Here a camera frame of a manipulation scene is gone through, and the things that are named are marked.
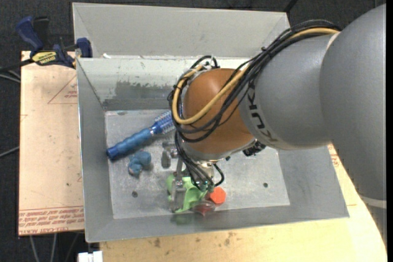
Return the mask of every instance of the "blue brush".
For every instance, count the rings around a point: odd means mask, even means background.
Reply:
[[[113,160],[119,155],[126,154],[132,149],[145,143],[145,141],[151,139],[155,134],[165,134],[174,130],[170,110],[156,117],[154,121],[154,124],[150,128],[142,129],[140,132],[134,133],[132,136],[124,139],[115,146],[108,148],[106,150],[106,154],[109,159]]]

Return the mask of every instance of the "metal base plate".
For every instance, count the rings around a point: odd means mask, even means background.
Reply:
[[[105,114],[108,147],[133,133],[149,127],[162,110],[110,111]],[[169,210],[166,178],[176,170],[176,160],[169,169],[161,166],[162,142],[173,142],[173,133],[156,137],[143,146],[152,155],[153,168],[142,171],[139,178],[128,173],[129,155],[108,161],[114,218],[136,218],[172,215]],[[216,210],[253,207],[287,206],[289,198],[276,150],[266,148],[256,156],[234,154],[218,163],[225,174],[221,187],[227,192],[226,202]]]

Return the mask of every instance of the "red object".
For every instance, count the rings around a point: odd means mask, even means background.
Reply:
[[[221,187],[215,187],[214,191],[208,195],[208,200],[212,201],[216,206],[220,206],[225,202],[227,193]]]

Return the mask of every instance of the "yellow object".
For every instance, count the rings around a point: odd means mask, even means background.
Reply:
[[[192,116],[191,118],[188,119],[182,119],[179,114],[177,113],[177,100],[179,99],[180,91],[182,90],[181,85],[184,83],[184,81],[187,81],[194,73],[199,71],[202,68],[202,66],[198,66],[194,71],[191,71],[187,73],[177,84],[175,92],[173,94],[173,102],[172,102],[172,114],[173,118],[175,121],[181,125],[191,125],[192,123],[196,122],[200,118],[202,118],[206,113],[211,109],[211,107],[234,85],[245,73],[247,70],[248,66],[245,67],[242,71],[237,73],[231,81],[228,82],[228,84],[221,90],[219,93],[212,98],[211,101],[207,103],[207,105],[202,108],[197,114]]]
[[[311,34],[311,33],[326,33],[326,34],[335,34],[338,31],[335,29],[330,29],[330,28],[311,28],[311,29],[306,29],[304,31],[300,31],[299,33],[296,33],[289,37],[288,39],[292,39],[297,36],[301,36],[304,34]],[[190,72],[186,73],[183,78],[180,79],[178,84],[176,85],[176,89],[173,94],[173,102],[172,102],[172,114],[173,118],[175,121],[180,124],[180,125],[191,125],[192,123],[195,123],[197,120],[202,118],[204,115],[206,115],[207,112],[211,109],[211,107],[238,81],[240,78],[243,76],[245,71],[248,69],[248,65],[241,70],[239,73],[237,73],[231,81],[228,82],[226,86],[223,87],[222,90],[218,92],[218,94],[209,101],[206,106],[204,106],[198,113],[196,113],[194,116],[188,118],[188,119],[182,119],[178,112],[177,112],[177,101],[179,99],[180,92],[183,89],[183,84],[187,82],[191,76],[193,76],[196,72],[200,71],[202,69],[202,66],[199,65],[196,69],[192,69]]]
[[[36,63],[45,64],[56,60],[56,52],[39,52],[36,53],[31,59]]]

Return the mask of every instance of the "wooden board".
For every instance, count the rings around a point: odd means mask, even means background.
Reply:
[[[350,218],[102,242],[105,262],[387,261],[379,231],[329,146]]]

